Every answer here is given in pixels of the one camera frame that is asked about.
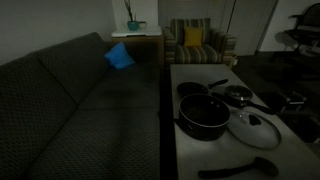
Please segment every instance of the cooking utensil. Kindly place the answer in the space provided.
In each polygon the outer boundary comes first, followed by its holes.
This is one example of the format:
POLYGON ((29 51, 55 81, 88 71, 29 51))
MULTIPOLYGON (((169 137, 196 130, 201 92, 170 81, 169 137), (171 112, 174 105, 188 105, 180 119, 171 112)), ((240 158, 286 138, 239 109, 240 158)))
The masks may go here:
POLYGON ((232 168, 232 169, 199 171, 198 175, 200 178, 203 178, 203 179, 224 178, 224 177, 229 177, 231 175, 248 171, 254 168, 259 169, 270 176, 277 176, 279 174, 279 170, 277 166, 274 165, 272 162, 262 157, 256 157, 254 161, 248 165, 244 165, 244 166, 232 168))
POLYGON ((205 94, 191 94, 180 102, 179 127, 198 140, 215 140, 223 135, 230 117, 229 108, 205 94))
POLYGON ((259 109, 260 111, 266 114, 270 114, 270 115, 275 114, 275 111, 273 109, 253 103, 251 101, 253 97, 252 91, 250 91, 248 88, 243 86, 229 85, 225 89, 224 96, 214 92, 211 93, 211 95, 213 97, 219 98, 220 100, 224 101, 230 106, 234 106, 238 108, 251 106, 259 109))
POLYGON ((218 86, 218 85, 221 85, 221 84, 225 84, 228 81, 229 81, 228 79, 223 79, 223 80, 217 81, 215 83, 209 84, 208 87, 209 87, 209 89, 211 89, 211 88, 213 88, 215 86, 218 86))
MULTIPOLYGON (((223 79, 217 81, 215 83, 209 84, 209 89, 213 88, 214 86, 218 86, 221 84, 225 84, 228 82, 228 79, 223 79)), ((209 90, 202 84, 196 82, 184 82, 178 85, 177 91, 181 98, 190 95, 190 94, 208 94, 209 90)))
POLYGON ((266 118, 243 110, 232 110, 228 129, 240 141, 262 149, 274 149, 281 142, 281 134, 266 118))

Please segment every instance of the patterned armchair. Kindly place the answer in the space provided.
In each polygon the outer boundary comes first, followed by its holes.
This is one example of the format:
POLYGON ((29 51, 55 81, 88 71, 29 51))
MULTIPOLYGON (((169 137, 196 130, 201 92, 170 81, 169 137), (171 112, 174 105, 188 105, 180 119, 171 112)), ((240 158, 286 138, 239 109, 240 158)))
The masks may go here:
POLYGON ((210 18, 173 19, 163 29, 165 37, 165 68, 170 64, 232 63, 236 38, 217 29, 210 29, 210 18), (184 28, 200 27, 202 46, 184 46, 184 28))

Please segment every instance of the sofa cushion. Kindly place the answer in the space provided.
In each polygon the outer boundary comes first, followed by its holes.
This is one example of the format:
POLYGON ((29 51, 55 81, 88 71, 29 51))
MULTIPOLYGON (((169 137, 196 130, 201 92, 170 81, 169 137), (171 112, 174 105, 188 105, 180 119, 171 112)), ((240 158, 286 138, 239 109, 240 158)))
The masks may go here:
POLYGON ((204 19, 172 19, 171 31, 178 44, 184 43, 184 27, 203 28, 202 43, 210 41, 210 18, 204 19))
POLYGON ((210 45, 185 47, 177 45, 175 64, 214 64, 221 63, 221 54, 210 45))
POLYGON ((79 105, 80 109, 159 106, 159 69, 156 63, 136 63, 112 69, 79 105))
POLYGON ((128 54, 123 42, 113 46, 104 57, 107 58, 110 65, 114 66, 116 69, 122 69, 135 63, 128 54))
POLYGON ((106 44, 91 33, 37 52, 45 67, 80 103, 108 69, 106 44))
POLYGON ((0 67, 0 179, 18 179, 76 108, 31 56, 0 67))
POLYGON ((80 110, 28 171, 29 179, 159 179, 156 108, 80 110))
POLYGON ((201 46, 203 28, 184 28, 184 46, 201 46))

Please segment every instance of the blue pillow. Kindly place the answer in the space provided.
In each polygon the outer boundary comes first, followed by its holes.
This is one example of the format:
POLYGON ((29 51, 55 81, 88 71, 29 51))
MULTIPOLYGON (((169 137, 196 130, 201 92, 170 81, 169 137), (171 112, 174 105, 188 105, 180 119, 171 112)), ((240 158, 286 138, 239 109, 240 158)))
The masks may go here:
POLYGON ((116 69, 122 69, 136 63, 128 54, 123 42, 113 46, 109 52, 104 55, 116 69))

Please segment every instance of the table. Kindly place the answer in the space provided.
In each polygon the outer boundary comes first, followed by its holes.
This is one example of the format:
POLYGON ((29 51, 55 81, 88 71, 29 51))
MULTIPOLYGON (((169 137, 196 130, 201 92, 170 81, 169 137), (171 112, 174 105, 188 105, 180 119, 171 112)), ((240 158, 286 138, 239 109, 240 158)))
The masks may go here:
POLYGON ((135 44, 133 50, 138 57, 156 58, 160 69, 164 67, 164 36, 160 27, 150 27, 137 31, 120 29, 112 34, 113 42, 124 42, 125 44, 135 44))
MULTIPOLYGON (((182 82, 197 82, 203 85, 228 78, 227 84, 217 86, 210 92, 223 93, 231 84, 246 86, 225 65, 184 64, 171 65, 173 116, 179 117, 179 102, 176 87, 182 82)), ((252 101, 265 105, 255 94, 252 101)), ((181 180, 200 179, 199 170, 234 168, 253 162, 259 156, 273 162, 279 169, 274 179, 320 179, 320 159, 276 115, 267 115, 252 107, 247 111, 260 114, 270 120, 280 131, 282 140, 272 150, 249 146, 226 131, 215 141, 199 141, 186 135, 176 124, 176 156, 178 177, 181 180)), ((250 170, 226 179, 270 179, 260 170, 250 170)))

